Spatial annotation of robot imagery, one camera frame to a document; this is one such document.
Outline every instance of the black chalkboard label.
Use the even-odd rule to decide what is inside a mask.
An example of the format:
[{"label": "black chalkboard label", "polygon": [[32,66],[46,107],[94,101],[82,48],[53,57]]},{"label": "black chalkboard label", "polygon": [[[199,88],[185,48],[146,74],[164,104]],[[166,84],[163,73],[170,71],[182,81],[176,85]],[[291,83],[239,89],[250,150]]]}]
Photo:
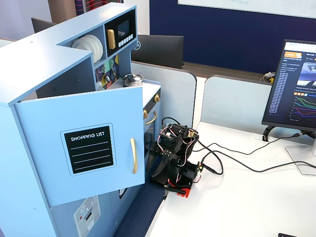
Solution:
[{"label": "black chalkboard label", "polygon": [[74,174],[114,164],[109,126],[65,133],[64,136]]}]

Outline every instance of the dark blue carpet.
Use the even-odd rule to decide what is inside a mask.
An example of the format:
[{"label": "dark blue carpet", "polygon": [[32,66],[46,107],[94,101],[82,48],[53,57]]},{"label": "dark blue carpet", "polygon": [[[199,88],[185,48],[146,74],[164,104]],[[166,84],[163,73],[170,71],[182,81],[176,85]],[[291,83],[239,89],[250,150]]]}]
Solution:
[{"label": "dark blue carpet", "polygon": [[164,188],[146,181],[114,237],[144,237],[162,202],[163,195]]}]

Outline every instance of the white desk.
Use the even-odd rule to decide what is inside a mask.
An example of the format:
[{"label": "white desk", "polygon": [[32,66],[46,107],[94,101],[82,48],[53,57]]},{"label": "white desk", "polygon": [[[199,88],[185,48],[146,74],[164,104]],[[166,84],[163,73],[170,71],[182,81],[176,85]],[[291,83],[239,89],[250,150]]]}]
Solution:
[{"label": "white desk", "polygon": [[[250,152],[265,143],[252,133],[200,122],[197,130],[205,145],[217,142],[233,150]],[[278,141],[244,156],[228,152],[255,169],[291,162],[284,146]],[[197,163],[207,151],[192,153],[189,161]],[[295,165],[265,173],[247,170],[219,154],[224,175],[206,169],[194,184],[189,198],[170,192],[158,216],[151,237],[214,236],[214,237],[277,237],[278,233],[297,237],[316,236],[316,177],[303,176]],[[217,159],[210,155],[205,164],[220,171]]]}]

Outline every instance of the desk divider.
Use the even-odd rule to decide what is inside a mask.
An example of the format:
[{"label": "desk divider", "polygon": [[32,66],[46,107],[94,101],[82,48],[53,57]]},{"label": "desk divider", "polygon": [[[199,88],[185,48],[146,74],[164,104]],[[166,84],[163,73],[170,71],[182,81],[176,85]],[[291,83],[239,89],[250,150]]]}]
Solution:
[{"label": "desk divider", "polygon": [[189,71],[140,62],[132,62],[131,69],[134,74],[142,72],[145,79],[161,83],[161,119],[173,117],[182,125],[193,126],[196,76]]},{"label": "desk divider", "polygon": [[[253,80],[214,75],[205,82],[201,122],[263,134],[267,126],[262,117],[271,90],[271,84]],[[272,137],[287,137],[295,129],[275,128]],[[308,136],[291,141],[312,145]]]}]

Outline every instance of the open cabinet door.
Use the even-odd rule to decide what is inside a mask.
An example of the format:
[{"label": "open cabinet door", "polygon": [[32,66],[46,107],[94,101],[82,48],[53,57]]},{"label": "open cabinet door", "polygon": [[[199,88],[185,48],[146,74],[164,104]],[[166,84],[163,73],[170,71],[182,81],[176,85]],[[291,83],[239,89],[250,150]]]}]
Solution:
[{"label": "open cabinet door", "polygon": [[142,87],[15,108],[49,206],[145,182]]}]

